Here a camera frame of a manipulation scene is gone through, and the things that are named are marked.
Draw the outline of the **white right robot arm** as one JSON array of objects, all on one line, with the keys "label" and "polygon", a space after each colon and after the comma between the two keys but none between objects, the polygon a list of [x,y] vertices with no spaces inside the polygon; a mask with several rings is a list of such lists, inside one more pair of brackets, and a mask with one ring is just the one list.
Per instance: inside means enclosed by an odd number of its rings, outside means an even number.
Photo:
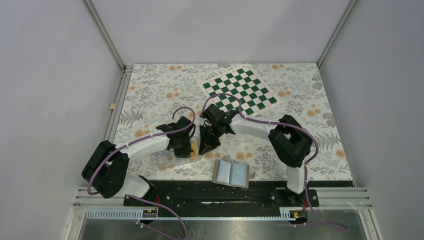
[{"label": "white right robot arm", "polygon": [[278,120],[265,120],[242,115],[237,110],[225,112],[211,104],[200,116],[206,121],[206,124],[199,127],[200,155],[219,147],[220,137],[226,134],[249,135],[268,140],[287,168],[287,201],[293,206],[299,206],[307,199],[305,158],[317,141],[291,115],[286,114]]}]

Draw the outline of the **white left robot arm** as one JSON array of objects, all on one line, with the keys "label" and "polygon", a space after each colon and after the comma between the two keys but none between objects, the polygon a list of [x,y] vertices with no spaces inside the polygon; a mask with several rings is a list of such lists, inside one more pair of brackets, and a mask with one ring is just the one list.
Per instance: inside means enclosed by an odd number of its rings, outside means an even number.
[{"label": "white left robot arm", "polygon": [[121,147],[109,140],[100,142],[81,173],[88,183],[87,193],[105,199],[116,195],[134,196],[144,206],[152,204],[155,200],[152,184],[142,176],[128,174],[128,167],[145,156],[165,150],[173,150],[177,158],[189,158],[193,152],[190,136],[194,128],[194,122],[183,116]]}]

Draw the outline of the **grey leather card holder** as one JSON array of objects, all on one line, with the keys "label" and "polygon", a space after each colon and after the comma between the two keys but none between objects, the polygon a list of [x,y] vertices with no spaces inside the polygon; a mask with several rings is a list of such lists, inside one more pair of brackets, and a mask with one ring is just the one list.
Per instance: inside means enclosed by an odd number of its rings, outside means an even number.
[{"label": "grey leather card holder", "polygon": [[234,188],[249,188],[250,166],[245,163],[230,163],[216,159],[213,166],[212,183]]}]

